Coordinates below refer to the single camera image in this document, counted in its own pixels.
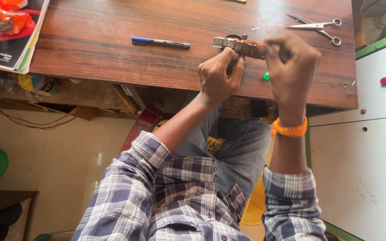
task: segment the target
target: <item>red button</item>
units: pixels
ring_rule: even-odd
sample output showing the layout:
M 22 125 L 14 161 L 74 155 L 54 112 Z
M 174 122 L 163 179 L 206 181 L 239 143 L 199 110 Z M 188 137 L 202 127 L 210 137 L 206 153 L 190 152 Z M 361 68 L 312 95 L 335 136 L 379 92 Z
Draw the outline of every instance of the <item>red button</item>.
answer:
M 381 84 L 386 85 L 386 77 L 383 77 L 380 82 Z

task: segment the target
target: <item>white cabinet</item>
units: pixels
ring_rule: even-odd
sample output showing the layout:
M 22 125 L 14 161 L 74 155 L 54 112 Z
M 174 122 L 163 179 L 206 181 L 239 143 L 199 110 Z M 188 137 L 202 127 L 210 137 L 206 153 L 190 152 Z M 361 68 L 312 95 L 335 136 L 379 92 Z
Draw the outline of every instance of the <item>white cabinet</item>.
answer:
M 310 143 L 321 218 L 386 240 L 386 119 L 311 127 Z
M 386 86 L 380 79 L 386 77 L 386 48 L 356 61 L 358 110 L 340 112 L 310 119 L 310 126 L 357 120 L 386 118 Z

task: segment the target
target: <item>tiled floor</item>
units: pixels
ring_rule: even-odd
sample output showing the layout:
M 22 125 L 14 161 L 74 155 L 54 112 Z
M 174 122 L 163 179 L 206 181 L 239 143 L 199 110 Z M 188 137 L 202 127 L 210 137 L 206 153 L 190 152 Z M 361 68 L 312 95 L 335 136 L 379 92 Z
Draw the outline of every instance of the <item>tiled floor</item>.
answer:
M 62 117 L 44 112 L 5 112 L 35 123 Z M 104 169 L 118 154 L 134 123 L 126 119 L 77 118 L 54 130 L 41 130 L 20 126 L 0 114 L 0 148 L 9 162 L 0 178 L 0 189 L 40 192 L 28 241 L 42 233 L 77 227 Z M 241 229 L 254 241 L 263 240 L 262 225 Z

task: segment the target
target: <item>scissor handle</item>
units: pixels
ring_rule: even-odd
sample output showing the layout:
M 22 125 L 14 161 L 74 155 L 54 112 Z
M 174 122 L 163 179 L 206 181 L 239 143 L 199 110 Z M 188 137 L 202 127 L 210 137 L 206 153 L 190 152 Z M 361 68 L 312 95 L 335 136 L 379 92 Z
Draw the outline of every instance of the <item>scissor handle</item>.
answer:
M 338 38 L 338 37 L 332 38 L 332 39 L 331 39 L 331 42 L 332 42 L 334 45 L 336 45 L 336 46 L 339 46 L 339 45 L 342 43 L 342 41 L 341 41 L 340 38 Z
M 340 19 L 333 19 L 333 25 L 335 27 L 338 27 L 338 26 L 342 25 L 342 21 Z

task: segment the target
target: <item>jeans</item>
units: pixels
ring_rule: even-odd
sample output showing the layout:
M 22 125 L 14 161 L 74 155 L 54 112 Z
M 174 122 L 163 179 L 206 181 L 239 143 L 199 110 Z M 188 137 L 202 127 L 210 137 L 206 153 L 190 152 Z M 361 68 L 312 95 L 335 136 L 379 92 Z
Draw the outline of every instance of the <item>jeans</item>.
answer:
M 183 107 L 196 97 L 189 94 Z M 248 200 L 260 178 L 271 145 L 270 126 L 258 118 L 220 119 L 222 104 L 194 127 L 173 152 L 175 158 L 203 156 L 213 159 L 214 183 L 226 195 L 237 183 Z M 226 140 L 214 155 L 208 136 Z

